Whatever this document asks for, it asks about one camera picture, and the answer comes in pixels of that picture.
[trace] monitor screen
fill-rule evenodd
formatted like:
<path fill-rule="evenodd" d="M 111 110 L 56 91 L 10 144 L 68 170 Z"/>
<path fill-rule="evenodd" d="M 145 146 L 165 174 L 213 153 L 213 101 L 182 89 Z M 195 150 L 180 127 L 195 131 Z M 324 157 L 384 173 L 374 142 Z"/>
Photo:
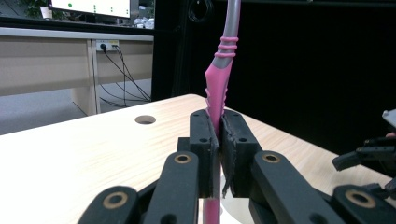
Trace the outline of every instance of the monitor screen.
<path fill-rule="evenodd" d="M 49 8 L 130 18 L 130 0 L 49 0 Z"/>

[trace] table surface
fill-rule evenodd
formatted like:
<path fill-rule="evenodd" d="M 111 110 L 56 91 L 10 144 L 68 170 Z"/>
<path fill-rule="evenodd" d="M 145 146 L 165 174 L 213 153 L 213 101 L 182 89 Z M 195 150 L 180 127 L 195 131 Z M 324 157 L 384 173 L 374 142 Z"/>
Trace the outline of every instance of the table surface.
<path fill-rule="evenodd" d="M 189 116 L 205 99 L 184 95 L 0 136 L 0 223 L 77 223 L 93 198 L 113 186 L 140 190 L 156 180 Z M 152 124 L 135 121 L 152 116 Z M 390 178 L 362 166 L 336 172 L 335 154 L 244 116 L 262 149 L 282 153 L 317 189 Z"/>

